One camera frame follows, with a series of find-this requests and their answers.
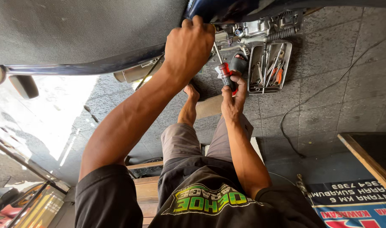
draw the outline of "mechanic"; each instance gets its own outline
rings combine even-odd
[[[76,227],[142,226],[124,159],[182,89],[189,97],[178,123],[161,137],[164,168],[150,227],[325,227],[296,186],[272,186],[249,141],[253,127],[242,114],[242,71],[231,76],[238,84],[235,97],[228,86],[222,89],[222,117],[207,156],[201,154],[193,129],[200,95],[188,83],[206,64],[214,38],[214,27],[201,17],[185,19],[167,36],[162,67],[96,128],[82,155]],[[233,61],[244,59],[237,55]]]

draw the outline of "rear view mirror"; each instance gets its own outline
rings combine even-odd
[[[8,78],[24,99],[38,96],[38,88],[31,75],[11,75]]]

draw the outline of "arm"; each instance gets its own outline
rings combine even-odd
[[[271,186],[272,182],[264,163],[240,125],[239,116],[244,109],[246,82],[239,76],[231,76],[231,80],[237,82],[238,92],[235,97],[231,97],[231,89],[228,86],[223,87],[221,111],[226,120],[235,172],[246,194],[255,199],[258,191]]]
[[[82,155],[79,180],[93,170],[124,164],[168,102],[206,63],[214,42],[214,27],[199,16],[185,19],[167,37],[166,60],[152,79],[114,108],[99,124]]]

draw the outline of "t-shirt graphic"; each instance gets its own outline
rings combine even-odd
[[[244,207],[251,203],[259,203],[234,188],[223,184],[220,189],[212,190],[203,184],[193,184],[176,190],[172,204],[161,215],[180,215],[186,213],[201,213],[218,215],[226,206]]]

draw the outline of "leg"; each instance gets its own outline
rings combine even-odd
[[[248,137],[248,140],[250,140],[253,131],[252,125],[246,119],[244,114],[241,114],[240,122],[244,132],[246,133],[246,136]],[[213,157],[232,162],[230,142],[228,140],[227,126],[224,117],[221,117],[216,131],[214,132],[213,139],[210,143],[210,148],[207,152],[207,157]]]
[[[189,96],[179,113],[178,123],[170,125],[162,133],[163,163],[173,158],[202,155],[193,124],[196,120],[196,103],[199,93],[188,85],[183,90]]]
[[[192,85],[187,85],[183,91],[189,96],[185,105],[179,113],[178,123],[185,123],[193,127],[196,121],[196,104],[200,98],[200,94],[194,89]]]

